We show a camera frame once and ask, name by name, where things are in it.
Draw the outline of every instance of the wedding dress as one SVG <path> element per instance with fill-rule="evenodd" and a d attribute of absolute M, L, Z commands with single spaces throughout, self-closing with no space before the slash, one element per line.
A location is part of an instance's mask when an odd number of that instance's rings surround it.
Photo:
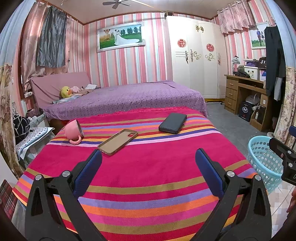
<path fill-rule="evenodd" d="M 124 39 L 119 35 L 119 31 L 114 33 L 115 37 L 115 45 L 123 45 L 123 44 L 134 44 L 140 42 L 139 39 Z"/>

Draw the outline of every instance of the metal screw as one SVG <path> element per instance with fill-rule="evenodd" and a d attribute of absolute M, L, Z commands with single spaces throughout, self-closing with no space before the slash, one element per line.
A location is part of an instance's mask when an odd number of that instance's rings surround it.
<path fill-rule="evenodd" d="M 257 181 L 261 181 L 261 176 L 259 176 L 259 175 L 255 175 L 255 179 L 257 180 Z"/>
<path fill-rule="evenodd" d="M 40 174 L 36 175 L 35 180 L 40 180 L 42 178 L 42 176 Z"/>
<path fill-rule="evenodd" d="M 67 177 L 69 175 L 70 175 L 70 172 L 69 171 L 64 171 L 63 174 L 62 174 L 63 177 Z"/>
<path fill-rule="evenodd" d="M 233 171 L 228 171 L 227 172 L 227 176 L 234 177 L 235 176 L 235 173 Z"/>

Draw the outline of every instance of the red paper-cut decoration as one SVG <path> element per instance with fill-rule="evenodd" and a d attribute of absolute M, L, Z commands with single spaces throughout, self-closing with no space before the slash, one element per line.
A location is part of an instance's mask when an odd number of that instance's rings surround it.
<path fill-rule="evenodd" d="M 184 40 L 184 39 L 179 39 L 178 40 L 178 46 L 180 47 L 180 48 L 184 48 L 185 46 L 186 46 L 186 41 Z"/>
<path fill-rule="evenodd" d="M 214 46 L 212 44 L 207 44 L 207 50 L 210 52 L 214 51 Z"/>

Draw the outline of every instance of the tile floor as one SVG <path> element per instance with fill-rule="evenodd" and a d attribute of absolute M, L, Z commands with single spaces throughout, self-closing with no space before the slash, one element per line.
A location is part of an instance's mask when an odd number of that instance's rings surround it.
<path fill-rule="evenodd" d="M 253 136 L 266 135 L 251 126 L 249 122 L 224 109 L 219 103 L 207 103 L 208 119 L 244 155 L 248 155 L 247 145 Z M 272 236 L 282 227 L 287 218 L 287 209 L 292 198 L 294 186 L 282 182 L 268 199 L 272 215 Z"/>

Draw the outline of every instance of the hand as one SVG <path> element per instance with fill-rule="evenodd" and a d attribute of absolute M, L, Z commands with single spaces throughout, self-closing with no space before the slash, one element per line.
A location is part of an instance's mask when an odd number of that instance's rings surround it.
<path fill-rule="evenodd" d="M 296 187 L 294 188 L 294 191 L 292 192 L 292 199 L 290 202 L 290 206 L 287 209 L 287 213 L 291 212 L 295 206 L 296 206 Z"/>

